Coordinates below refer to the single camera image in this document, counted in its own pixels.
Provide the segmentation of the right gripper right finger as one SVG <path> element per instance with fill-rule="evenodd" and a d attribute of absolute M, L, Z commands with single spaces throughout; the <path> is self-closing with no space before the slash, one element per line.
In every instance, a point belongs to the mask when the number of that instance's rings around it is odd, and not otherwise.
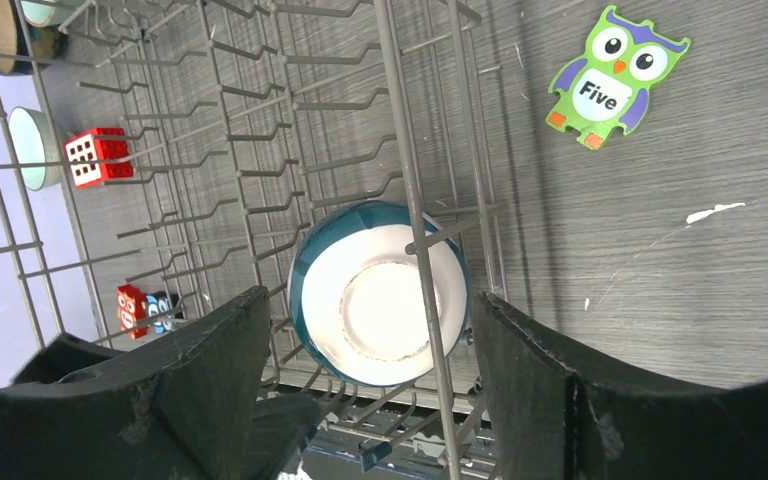
<path fill-rule="evenodd" d="M 503 299 L 472 305 L 506 479 L 768 479 L 768 380 L 722 389 L 625 363 Z"/>

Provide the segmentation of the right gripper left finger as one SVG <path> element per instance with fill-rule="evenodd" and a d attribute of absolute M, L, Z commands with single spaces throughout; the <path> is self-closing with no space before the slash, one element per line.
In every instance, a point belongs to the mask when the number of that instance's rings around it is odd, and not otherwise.
<path fill-rule="evenodd" d="M 0 479 L 274 479 L 320 420 L 260 399 L 270 302 L 255 286 L 55 383 L 0 388 Z"/>

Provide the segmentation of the teal white bowl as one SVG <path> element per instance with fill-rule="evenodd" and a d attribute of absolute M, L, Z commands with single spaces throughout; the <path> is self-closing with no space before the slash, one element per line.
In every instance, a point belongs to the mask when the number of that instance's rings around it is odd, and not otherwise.
<path fill-rule="evenodd" d="M 306 352 L 346 382 L 391 387 L 432 371 L 409 209 L 366 200 L 327 215 L 298 244 L 288 311 Z"/>

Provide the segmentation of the grey wire dish rack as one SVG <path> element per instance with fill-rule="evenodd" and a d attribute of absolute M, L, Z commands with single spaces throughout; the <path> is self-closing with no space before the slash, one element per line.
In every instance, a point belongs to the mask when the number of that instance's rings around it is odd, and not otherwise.
<path fill-rule="evenodd" d="M 65 55 L 0 75 L 0 379 L 67 332 L 121 349 L 114 289 L 169 289 L 193 320 L 262 283 L 274 311 L 264 380 L 332 407 L 313 451 L 417 479 L 443 469 L 426 375 L 405 388 L 338 379 L 304 351 L 285 304 L 295 246 L 314 222 L 405 186 L 370 1 L 95 1 Z M 125 131 L 131 179 L 78 190 L 24 185 L 9 112 L 40 109 L 77 134 Z"/>

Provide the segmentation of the celadon green bowl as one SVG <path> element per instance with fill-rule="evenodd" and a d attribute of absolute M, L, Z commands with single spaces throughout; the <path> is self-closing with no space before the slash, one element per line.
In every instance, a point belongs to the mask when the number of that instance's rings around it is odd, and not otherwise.
<path fill-rule="evenodd" d="M 22 0 L 25 20 L 34 27 L 56 27 L 70 24 L 90 7 L 93 0 Z"/>
<path fill-rule="evenodd" d="M 35 163 L 58 162 L 68 139 L 67 132 L 57 122 L 51 129 L 43 112 L 24 107 L 15 107 L 10 112 L 8 128 L 18 162 L 30 164 L 20 169 L 25 187 L 39 191 L 58 184 L 62 180 L 60 166 L 35 166 Z"/>

